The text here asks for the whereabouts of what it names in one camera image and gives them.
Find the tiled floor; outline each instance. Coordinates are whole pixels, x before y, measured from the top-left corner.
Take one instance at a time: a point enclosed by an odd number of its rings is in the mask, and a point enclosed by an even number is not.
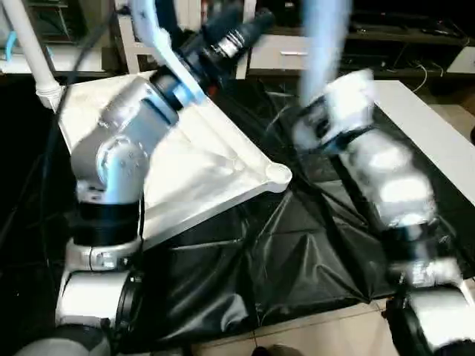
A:
[[[430,104],[429,106],[460,132],[461,135],[470,140],[470,132],[475,127],[475,116],[460,105]]]
[[[468,280],[475,292],[475,283]],[[256,346],[285,345],[303,356],[397,356],[386,320],[385,300],[303,317],[237,337],[197,345],[195,356],[250,356]]]

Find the silver metal cylinder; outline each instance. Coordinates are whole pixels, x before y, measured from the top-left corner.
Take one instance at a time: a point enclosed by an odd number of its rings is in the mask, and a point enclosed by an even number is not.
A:
[[[116,325],[122,290],[130,271],[73,273],[56,307],[56,325],[81,324],[100,328],[108,319]]]

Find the floor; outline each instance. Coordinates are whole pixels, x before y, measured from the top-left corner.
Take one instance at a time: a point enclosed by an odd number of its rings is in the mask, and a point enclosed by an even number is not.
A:
[[[475,283],[467,281],[475,294]],[[386,320],[385,300],[302,317],[237,337],[197,345],[195,356],[250,356],[256,346],[285,345],[303,356],[397,356]]]

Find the cable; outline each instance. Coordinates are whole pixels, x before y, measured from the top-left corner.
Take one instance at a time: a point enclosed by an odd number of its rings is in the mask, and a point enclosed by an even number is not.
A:
[[[139,220],[139,236],[140,236],[140,250],[143,251],[143,228],[145,226],[145,193],[142,193],[140,199],[140,220]]]
[[[435,65],[436,67],[440,68],[440,77],[442,78],[444,76],[444,68],[442,68],[440,65],[438,65],[437,63],[435,63],[434,61],[430,61],[433,65]]]
[[[291,108],[290,105],[285,105],[281,110],[275,115],[274,119],[266,126],[266,129],[264,130],[264,133],[262,134],[262,139],[265,139],[267,137],[267,134],[269,133],[270,128],[279,120],[281,115],[285,112],[285,110]]]
[[[420,63],[417,64],[417,67],[420,67],[424,70],[424,80],[422,81],[422,83],[420,84],[420,86],[418,86],[416,89],[413,90],[413,93],[415,93],[416,91],[418,91],[420,88],[422,88],[425,84],[425,82],[428,80],[428,70],[425,69],[425,67],[423,65],[421,65]]]
[[[46,193],[47,193],[47,181],[48,177],[50,176],[51,170],[51,162],[53,159],[54,149],[56,147],[56,143],[58,141],[59,136],[59,120],[61,119],[62,112],[65,108],[66,100],[69,96],[69,91],[71,89],[71,85],[76,81],[77,74],[79,72],[79,66],[84,61],[86,55],[88,54],[89,50],[99,41],[102,34],[108,29],[109,24],[114,19],[115,11],[111,11],[102,23],[99,24],[96,28],[94,28],[93,32],[86,38],[84,45],[79,53],[79,56],[74,63],[73,70],[68,74],[68,78],[66,81],[66,86],[64,87],[61,95],[61,99],[59,100],[59,104],[55,114],[53,115],[53,119],[51,121],[51,127],[47,136],[47,142],[45,147],[45,155],[43,161],[43,168],[42,168],[42,182],[39,194],[39,226],[40,226],[40,234],[42,238],[42,253],[43,258],[45,259],[45,263],[50,275],[50,283],[51,283],[51,291],[53,293],[53,298],[56,299],[56,284],[54,282],[54,273],[51,268],[50,258],[48,256],[48,239],[46,234],[46,225],[45,225],[45,216],[46,216]]]
[[[33,175],[35,174],[36,169],[39,167],[39,163],[41,162],[41,158],[42,158],[42,155],[40,154],[33,161],[33,164],[31,165],[31,168],[28,171],[27,177],[24,180],[22,189],[20,190],[20,194],[18,196],[18,199],[16,200],[16,204],[10,210],[10,213],[8,214],[8,217],[5,220],[5,223],[3,224],[3,226],[0,229],[0,249],[4,244],[5,239],[7,238],[7,235],[10,232],[11,227],[13,226],[13,222],[15,221],[15,217],[17,215],[18,209],[19,209],[20,205],[23,202],[25,194],[28,191],[27,189],[30,186],[31,179],[33,178]]]

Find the shelf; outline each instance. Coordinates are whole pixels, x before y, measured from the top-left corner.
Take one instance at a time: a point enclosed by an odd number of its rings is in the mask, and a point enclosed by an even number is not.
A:
[[[267,31],[269,35],[280,36],[303,36],[301,27],[273,27]],[[407,33],[379,33],[379,32],[351,32],[348,33],[347,39],[358,39],[362,41],[389,41],[404,43],[419,43],[432,45],[453,45],[464,47],[467,45],[475,45],[475,40],[469,37],[455,39],[452,37],[435,36],[421,33],[418,30],[408,30]]]
[[[340,70],[339,75],[344,75],[354,70]],[[249,69],[247,76],[300,76],[301,70],[280,70],[280,69]],[[440,76],[441,71],[428,70],[427,77],[434,79],[475,79],[475,74],[465,73],[446,73]],[[373,75],[375,79],[409,79],[409,78],[423,78],[424,71],[419,68],[407,68],[399,70],[374,70]]]
[[[51,61],[56,72],[68,72],[73,69],[80,49],[71,45],[50,46]],[[94,48],[86,57],[79,68],[80,72],[104,73],[102,69],[102,49]],[[0,59],[0,72],[3,74],[26,74],[31,73],[26,58],[21,53],[13,53],[9,62]]]

